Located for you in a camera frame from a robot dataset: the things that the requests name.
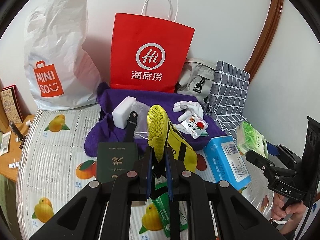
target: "dark green notebook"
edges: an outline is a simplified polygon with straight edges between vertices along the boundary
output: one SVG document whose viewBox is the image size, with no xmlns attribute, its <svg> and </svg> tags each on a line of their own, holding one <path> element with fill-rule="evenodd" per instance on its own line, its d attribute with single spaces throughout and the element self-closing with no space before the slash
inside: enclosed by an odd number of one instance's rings
<svg viewBox="0 0 320 240">
<path fill-rule="evenodd" d="M 138 148 L 133 142 L 100 142 L 97 155 L 97 180 L 101 183 L 115 180 L 131 171 L 138 160 Z"/>
</svg>

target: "purple towel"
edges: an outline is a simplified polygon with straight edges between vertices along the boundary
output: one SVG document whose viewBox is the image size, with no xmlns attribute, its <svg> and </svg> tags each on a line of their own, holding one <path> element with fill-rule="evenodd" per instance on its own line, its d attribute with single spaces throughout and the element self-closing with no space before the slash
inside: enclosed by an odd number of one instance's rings
<svg viewBox="0 0 320 240">
<path fill-rule="evenodd" d="M 97 148 L 99 142 L 121 142 L 124 139 L 125 130 L 115 127 L 112 119 L 112 111 L 124 100 L 127 96 L 134 97 L 137 101 L 148 106 L 161 105 L 167 112 L 172 123 L 178 124 L 178 117 L 181 112 L 173 112 L 173 105 L 179 101 L 194 101 L 197 99 L 193 96 L 181 94 L 171 94 L 154 91 L 141 90 L 126 90 L 126 89 L 110 89 L 106 83 L 101 83 L 97 89 L 97 100 L 106 116 L 99 121 L 88 133 L 84 142 L 84 151 L 90 157 L 97 156 Z M 214 123 L 213 119 L 205 116 L 204 120 L 209 124 L 206 129 L 209 136 L 198 137 L 196 140 L 191 135 L 183 134 L 186 141 L 195 150 L 201 150 L 207 145 L 212 137 L 225 136 L 225 132 L 221 131 Z M 144 153 L 148 146 L 148 140 L 135 139 L 140 153 Z"/>
</svg>

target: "fruit patterned tablecloth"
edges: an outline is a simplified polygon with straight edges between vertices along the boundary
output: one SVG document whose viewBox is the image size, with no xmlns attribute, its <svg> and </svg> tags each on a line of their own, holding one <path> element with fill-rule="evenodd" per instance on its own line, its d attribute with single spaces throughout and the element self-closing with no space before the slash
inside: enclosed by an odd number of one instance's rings
<svg viewBox="0 0 320 240">
<path fill-rule="evenodd" d="M 96 176 L 96 158 L 84 153 L 84 140 L 99 121 L 100 106 L 91 105 L 68 111 L 38 110 L 28 132 L 20 160 L 17 182 L 17 213 L 21 234 L 29 239 L 82 187 Z M 197 152 L 196 173 L 215 181 L 203 151 Z M 267 218 L 271 217 L 272 192 L 259 169 L 246 163 L 252 182 L 241 192 Z M 187 217 L 186 204 L 180 203 L 181 217 Z M 130 240 L 166 240 L 164 229 L 148 228 L 147 216 L 157 217 L 153 203 L 133 203 Z M 187 240 L 188 230 L 181 232 Z"/>
</svg>

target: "blue box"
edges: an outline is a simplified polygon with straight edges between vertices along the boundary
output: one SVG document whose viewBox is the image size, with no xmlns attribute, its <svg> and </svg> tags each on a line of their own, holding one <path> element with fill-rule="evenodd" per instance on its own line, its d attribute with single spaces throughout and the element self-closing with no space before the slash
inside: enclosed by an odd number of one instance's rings
<svg viewBox="0 0 320 240">
<path fill-rule="evenodd" d="M 217 182 L 226 180 L 239 190 L 251 181 L 247 167 L 231 136 L 212 138 L 203 151 Z"/>
</svg>

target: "wall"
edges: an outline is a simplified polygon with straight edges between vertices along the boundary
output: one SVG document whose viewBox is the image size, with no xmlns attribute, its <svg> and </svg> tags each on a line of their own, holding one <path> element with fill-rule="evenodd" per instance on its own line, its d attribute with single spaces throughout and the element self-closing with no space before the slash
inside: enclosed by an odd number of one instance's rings
<svg viewBox="0 0 320 240">
<path fill-rule="evenodd" d="M 36 112 L 24 74 L 23 30 L 30 11 L 46 0 L 30 0 L 11 22 L 0 40 L 0 79 L 15 83 L 26 107 Z M 109 57 L 116 12 L 140 14 L 144 0 L 88 0 L 89 29 L 84 49 L 104 80 L 109 77 Z M 270 0 L 179 0 L 177 22 L 196 29 L 189 57 L 225 60 L 244 68 L 263 27 Z M 167 18 L 167 0 L 151 0 L 148 15 Z"/>
<path fill-rule="evenodd" d="M 269 51 L 249 85 L 244 115 L 271 143 L 302 156 L 307 115 L 320 122 L 320 44 L 307 22 L 284 0 Z"/>
</svg>

